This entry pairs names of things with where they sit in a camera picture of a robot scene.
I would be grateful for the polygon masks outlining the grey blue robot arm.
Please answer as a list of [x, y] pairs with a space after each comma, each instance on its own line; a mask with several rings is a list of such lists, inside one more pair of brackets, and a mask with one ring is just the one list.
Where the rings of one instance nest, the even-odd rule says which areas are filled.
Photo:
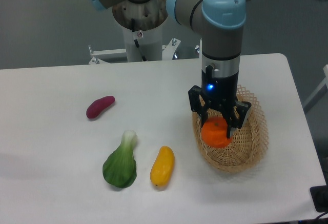
[[202, 123], [208, 110], [221, 113], [231, 137], [247, 120], [251, 104], [236, 96], [246, 3], [250, 0], [90, 0], [111, 9], [124, 33], [129, 62], [161, 60], [167, 18], [201, 36], [201, 86], [189, 92], [191, 110]]

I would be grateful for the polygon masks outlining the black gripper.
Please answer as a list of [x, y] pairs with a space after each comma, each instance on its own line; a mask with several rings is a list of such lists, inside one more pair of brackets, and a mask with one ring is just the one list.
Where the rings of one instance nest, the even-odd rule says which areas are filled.
[[236, 99], [238, 74], [214, 78], [214, 71], [207, 75], [201, 72], [201, 87], [194, 85], [189, 91], [191, 111], [198, 114], [201, 128], [208, 120], [208, 110], [222, 113], [227, 123], [227, 138], [232, 138], [236, 129], [241, 129], [248, 120], [252, 104]]

